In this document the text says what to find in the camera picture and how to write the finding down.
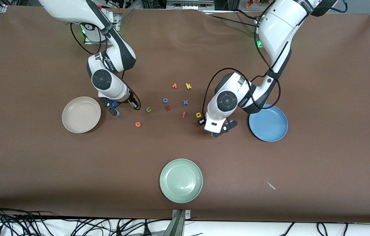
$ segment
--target green light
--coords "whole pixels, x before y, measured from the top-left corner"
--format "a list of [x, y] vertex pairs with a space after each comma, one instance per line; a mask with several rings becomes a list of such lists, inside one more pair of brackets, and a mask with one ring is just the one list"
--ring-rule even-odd
[[258, 40], [257, 44], [258, 44], [258, 48], [263, 48], [262, 42], [260, 40]]
[[86, 35], [86, 33], [84, 32], [84, 29], [83, 29], [83, 26], [81, 25], [81, 23], [80, 23], [80, 27], [81, 27], [81, 32], [82, 32], [84, 35]]

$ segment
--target small paper scrap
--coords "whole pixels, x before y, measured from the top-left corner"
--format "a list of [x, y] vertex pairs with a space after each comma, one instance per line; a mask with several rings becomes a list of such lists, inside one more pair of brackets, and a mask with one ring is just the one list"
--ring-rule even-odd
[[275, 188], [272, 184], [270, 184], [268, 181], [266, 181], [269, 185], [269, 187], [271, 187], [273, 190], [276, 190], [277, 188]]

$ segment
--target white floor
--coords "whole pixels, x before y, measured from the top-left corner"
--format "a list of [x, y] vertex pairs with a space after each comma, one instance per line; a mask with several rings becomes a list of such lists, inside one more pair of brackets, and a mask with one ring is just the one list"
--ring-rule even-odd
[[[118, 220], [110, 220], [112, 229], [116, 228]], [[129, 226], [133, 226], [144, 220], [133, 221]], [[153, 236], [159, 235], [156, 232], [164, 231], [170, 221], [159, 221], [149, 224], [149, 229], [153, 232]], [[54, 236], [69, 236], [76, 227], [75, 222], [66, 222], [62, 220], [47, 220], [47, 227]], [[216, 221], [187, 221], [185, 224], [184, 236], [281, 236], [285, 233], [291, 223], [272, 223], [272, 222], [216, 222]], [[345, 224], [325, 224], [329, 236], [342, 236]], [[103, 227], [109, 227], [109, 223], [104, 223]], [[39, 228], [43, 236], [50, 236], [50, 233], [39, 224]], [[83, 235], [84, 232], [91, 227], [83, 227], [76, 235]], [[144, 227], [131, 232], [128, 236], [143, 233]], [[1, 236], [10, 236], [8, 229], [2, 230]], [[106, 236], [109, 231], [94, 230], [87, 234], [88, 236]], [[316, 229], [315, 223], [295, 223], [287, 236], [321, 236]], [[346, 236], [370, 236], [370, 224], [349, 224]]]

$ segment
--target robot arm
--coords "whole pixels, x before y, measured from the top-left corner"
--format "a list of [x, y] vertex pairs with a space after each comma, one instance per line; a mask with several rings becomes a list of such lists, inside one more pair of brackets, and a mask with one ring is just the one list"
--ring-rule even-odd
[[98, 96], [112, 115], [118, 116], [119, 103], [128, 102], [139, 110], [140, 101], [134, 92], [116, 73], [131, 69], [136, 60], [132, 48], [122, 39], [102, 11], [92, 0], [39, 0], [44, 9], [54, 18], [66, 22], [93, 24], [113, 44], [109, 49], [91, 55], [87, 72]]
[[134, 51], [92, 0], [39, 0], [39, 3], [58, 20], [96, 25], [113, 44], [107, 50], [107, 57], [111, 61], [109, 67], [113, 66], [114, 73], [129, 70], [134, 66]]
[[320, 2], [321, 0], [276, 0], [270, 6], [260, 24], [258, 35], [271, 58], [272, 69], [267, 71], [259, 87], [239, 73], [223, 76], [207, 106], [205, 130], [222, 132], [224, 121], [237, 107], [249, 114], [261, 110], [291, 56], [294, 34]]

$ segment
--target green plate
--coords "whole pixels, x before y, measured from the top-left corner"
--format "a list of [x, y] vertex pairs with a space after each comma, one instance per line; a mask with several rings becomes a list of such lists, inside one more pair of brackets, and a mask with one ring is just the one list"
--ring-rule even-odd
[[172, 202], [188, 203], [198, 196], [202, 187], [203, 174], [190, 160], [173, 160], [161, 171], [161, 191]]

